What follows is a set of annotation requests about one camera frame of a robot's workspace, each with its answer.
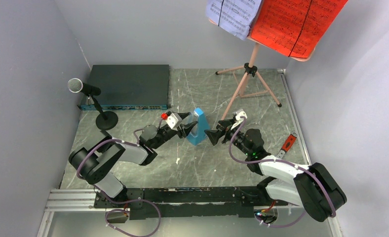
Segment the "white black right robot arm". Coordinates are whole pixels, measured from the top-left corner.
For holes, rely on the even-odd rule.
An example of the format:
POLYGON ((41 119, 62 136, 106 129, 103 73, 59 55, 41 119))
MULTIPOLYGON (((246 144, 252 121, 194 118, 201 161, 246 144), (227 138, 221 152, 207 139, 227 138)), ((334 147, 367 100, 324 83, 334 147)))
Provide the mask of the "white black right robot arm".
POLYGON ((212 145, 220 139, 229 143, 229 155, 234 161, 266 177, 257 185, 261 204, 285 201, 303 208, 318 222, 336 216, 336 211, 347 203, 347 196, 323 164, 301 165, 278 158, 264 149, 259 129, 241 132, 243 125, 236 124, 235 119, 221 120, 216 129, 207 129, 205 134, 212 145))

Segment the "blue metronome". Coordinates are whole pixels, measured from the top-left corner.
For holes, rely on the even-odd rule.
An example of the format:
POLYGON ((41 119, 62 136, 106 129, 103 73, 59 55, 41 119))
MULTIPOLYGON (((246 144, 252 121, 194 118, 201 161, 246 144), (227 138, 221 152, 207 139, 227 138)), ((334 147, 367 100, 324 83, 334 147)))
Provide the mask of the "blue metronome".
POLYGON ((196 126, 190 131, 187 140, 197 146, 207 138, 205 130, 210 129, 205 113, 201 108, 196 108, 189 116, 189 122, 197 121, 196 126))

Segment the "clear plastic metronome cover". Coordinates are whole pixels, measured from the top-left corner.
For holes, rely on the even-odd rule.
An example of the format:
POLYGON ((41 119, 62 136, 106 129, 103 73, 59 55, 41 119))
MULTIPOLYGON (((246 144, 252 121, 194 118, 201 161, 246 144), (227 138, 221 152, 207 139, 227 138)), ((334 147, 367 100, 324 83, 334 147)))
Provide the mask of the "clear plastic metronome cover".
POLYGON ((190 114, 186 117, 186 123, 182 125, 182 128, 187 136, 198 135, 198 120, 199 115, 196 111, 190 112, 190 114))

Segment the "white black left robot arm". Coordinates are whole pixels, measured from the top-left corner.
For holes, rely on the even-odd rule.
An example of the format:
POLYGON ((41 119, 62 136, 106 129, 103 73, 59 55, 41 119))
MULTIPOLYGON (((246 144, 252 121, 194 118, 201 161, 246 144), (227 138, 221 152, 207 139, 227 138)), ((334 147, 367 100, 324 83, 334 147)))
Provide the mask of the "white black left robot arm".
POLYGON ((191 113, 168 111, 160 116, 158 126, 146 125, 139 129, 137 142, 130 143, 100 130, 93 141, 87 142, 68 158, 76 170, 76 177, 98 188, 114 207, 123 206, 128 200, 126 186, 112 173, 111 169, 119 162, 131 162, 146 166, 157 156, 156 149, 174 136, 186 138, 197 126, 196 120, 183 123, 191 113))

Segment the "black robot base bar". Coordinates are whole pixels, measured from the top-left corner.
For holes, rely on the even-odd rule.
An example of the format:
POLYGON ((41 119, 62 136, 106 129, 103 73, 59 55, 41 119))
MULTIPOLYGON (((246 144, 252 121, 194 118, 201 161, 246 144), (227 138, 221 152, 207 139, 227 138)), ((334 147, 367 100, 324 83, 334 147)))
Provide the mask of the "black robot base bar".
POLYGON ((196 188, 129 188, 130 204, 108 201, 95 191, 94 207, 107 210, 128 208, 131 220, 171 217, 237 216, 253 217, 254 212, 286 206, 285 201, 272 201, 255 186, 196 188))

